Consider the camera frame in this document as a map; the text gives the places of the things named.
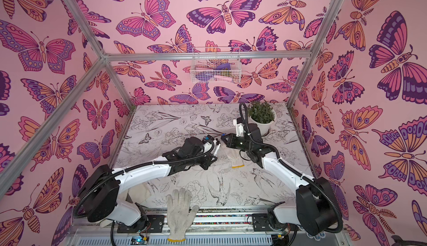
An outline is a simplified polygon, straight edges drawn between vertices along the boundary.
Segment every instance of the cloth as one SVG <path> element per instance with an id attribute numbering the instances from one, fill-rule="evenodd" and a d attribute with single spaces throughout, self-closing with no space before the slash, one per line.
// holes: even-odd
<path id="1" fill-rule="evenodd" d="M 190 212 L 189 202 L 191 191 L 181 188 L 173 191 L 173 197 L 169 194 L 167 200 L 167 225 L 170 227 L 168 241 L 182 242 L 185 240 L 185 231 L 191 226 L 199 206 L 193 206 Z"/>

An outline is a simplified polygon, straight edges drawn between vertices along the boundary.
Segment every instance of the green leaves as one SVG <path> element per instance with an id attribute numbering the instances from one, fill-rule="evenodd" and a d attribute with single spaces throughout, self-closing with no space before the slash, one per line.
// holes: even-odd
<path id="1" fill-rule="evenodd" d="M 264 101 L 253 102 L 249 107 L 249 116 L 256 122 L 261 124 L 268 124 L 274 120 L 274 114 L 272 112 L 271 105 Z"/>

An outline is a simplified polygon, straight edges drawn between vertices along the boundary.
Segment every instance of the black cable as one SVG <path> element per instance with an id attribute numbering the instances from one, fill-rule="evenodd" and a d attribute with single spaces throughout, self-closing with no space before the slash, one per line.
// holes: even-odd
<path id="1" fill-rule="evenodd" d="M 245 116 L 244 117 L 243 117 L 242 107 L 245 108 Z M 243 121 L 243 128 L 246 131 L 246 133 L 248 134 L 248 136 L 251 139 L 251 141 L 253 143 L 255 143 L 255 144 L 269 147 L 270 149 L 272 149 L 273 151 L 275 151 L 275 153 L 277 155 L 277 158 L 279 160 L 279 163 L 281 163 L 284 167 L 286 167 L 286 169 L 290 170 L 292 173 L 294 173 L 297 176 L 301 177 L 302 176 L 301 173 L 299 173 L 295 169 L 291 168 L 289 165 L 287 165 L 285 162 L 283 162 L 280 159 L 280 153 L 279 153 L 279 151 L 278 151 L 278 149 L 276 147 L 274 147 L 273 145 L 270 145 L 270 144 L 259 143 L 259 142 L 254 141 L 254 139 L 252 138 L 252 135 L 251 135 L 251 133 L 249 131 L 249 127 L 248 127 L 248 107 L 246 106 L 246 104 L 244 104 L 244 103 L 240 103 L 239 104 L 239 113 L 240 113 L 240 117 L 242 118 L 242 121 Z M 342 226 L 343 226 L 342 217 L 341 217 L 341 211 L 335 206 L 335 204 L 326 195 L 326 193 L 317 184 L 315 184 L 313 182 L 313 180 L 307 178 L 306 176 L 302 177 L 302 179 L 305 180 L 305 181 L 307 181 L 308 184 L 310 184 L 310 186 L 314 187 L 316 190 L 318 190 L 319 193 L 321 193 L 323 195 L 323 197 L 326 199 L 326 201 L 328 202 L 329 206 L 332 208 L 332 210 L 334 211 L 335 215 L 337 216 L 338 227 L 336 227 L 334 229 L 326 228 L 324 231 L 330 232 L 330 233 L 340 233 L 342 231 Z"/>
<path id="2" fill-rule="evenodd" d="M 175 161 L 154 161 L 154 162 L 147 162 L 147 163 L 142 163 L 142 164 L 136 164 L 134 166 L 131 166 L 130 168 L 126 168 L 124 170 L 120 170 L 114 174 L 111 174 L 109 176 L 107 176 L 104 180 L 102 180 L 101 182 L 99 182 L 98 184 L 96 184 L 95 186 L 93 186 L 90 190 L 88 190 L 88 192 L 80 199 L 78 205 L 73 209 L 73 217 L 74 218 L 83 218 L 86 217 L 86 214 L 79 214 L 79 209 L 81 208 L 81 206 L 83 205 L 83 203 L 88 199 L 88 197 L 90 195 L 93 194 L 93 192 L 97 191 L 100 187 L 102 187 L 103 185 L 105 185 L 107 182 L 109 182 L 110 180 L 114 179 L 116 176 L 122 175 L 125 172 L 130 172 L 132 170 L 147 166 L 147 165 L 154 165 L 154 164 L 174 164 L 174 163 L 181 163 L 181 162 L 186 162 L 186 161 L 190 161 L 190 160 L 194 160 L 200 157 L 203 157 L 209 153 L 212 152 L 212 150 L 215 147 L 215 143 L 213 140 L 208 139 L 205 142 L 211 142 L 212 146 L 209 149 L 209 151 L 207 151 L 206 153 L 201 153 L 199 155 L 196 155 L 195 157 L 191 157 L 191 158 L 186 158 L 186 159 L 181 159 L 181 160 L 175 160 Z"/>
<path id="3" fill-rule="evenodd" d="M 113 233 L 114 233 L 114 221 L 111 223 L 110 240 L 111 240 L 112 246 L 117 246 L 116 243 L 114 242 Z"/>
<path id="4" fill-rule="evenodd" d="M 242 157 L 242 152 L 244 152 L 244 151 L 242 151 L 242 150 L 239 151 L 240 158 L 242 158 L 245 161 L 250 161 L 250 159 L 245 159 L 245 158 Z"/>

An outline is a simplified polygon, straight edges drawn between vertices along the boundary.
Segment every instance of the bird drawing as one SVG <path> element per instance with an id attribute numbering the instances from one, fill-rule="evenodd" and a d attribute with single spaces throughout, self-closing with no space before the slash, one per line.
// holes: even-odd
<path id="1" fill-rule="evenodd" d="M 222 179 L 222 176 L 216 175 L 218 178 L 218 182 L 220 183 L 220 190 L 215 190 L 210 184 L 209 179 L 207 179 L 207 188 L 209 189 L 209 192 L 211 193 L 211 196 L 213 198 L 217 198 L 216 201 L 217 206 L 224 206 L 227 203 L 228 196 L 230 195 L 230 187 L 231 184 L 228 184 L 228 192 L 224 191 L 224 181 Z"/>
<path id="2" fill-rule="evenodd" d="M 270 173 L 268 173 L 268 172 L 265 172 L 265 171 L 262 171 L 261 169 L 258 169 L 258 168 L 254 168 L 254 169 L 252 169 L 252 171 L 251 171 L 251 174 L 253 174 L 253 175 L 255 175 L 255 177 L 254 177 L 254 181 L 255 181 L 255 183 L 257 184 L 257 186 L 265 193 L 265 194 L 267 194 L 265 191 L 264 191 L 264 188 L 263 188 L 263 186 L 262 186 L 262 181 L 261 181 L 261 179 L 263 179 L 268 185 L 270 185 L 270 187 L 273 187 L 273 185 L 275 185 L 274 183 L 273 183 L 273 181 L 271 181 L 270 179 L 267 179 L 267 178 L 265 178 L 264 176 L 263 176 L 263 173 L 266 173 L 266 174 L 269 174 L 270 176 L 271 176 L 271 174 Z"/>

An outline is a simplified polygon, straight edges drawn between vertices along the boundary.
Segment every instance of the butterfly wallpaper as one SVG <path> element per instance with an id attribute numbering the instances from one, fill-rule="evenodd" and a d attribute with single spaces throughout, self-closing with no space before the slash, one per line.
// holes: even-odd
<path id="1" fill-rule="evenodd" d="M 293 107 L 355 246 L 389 246 L 394 234 L 427 241 L 427 58 L 419 54 L 427 36 L 417 31 L 425 2 L 344 0 L 316 59 L 322 66 L 313 63 Z M 324 143 L 313 146 L 316 136 L 328 154 L 316 150 Z"/>

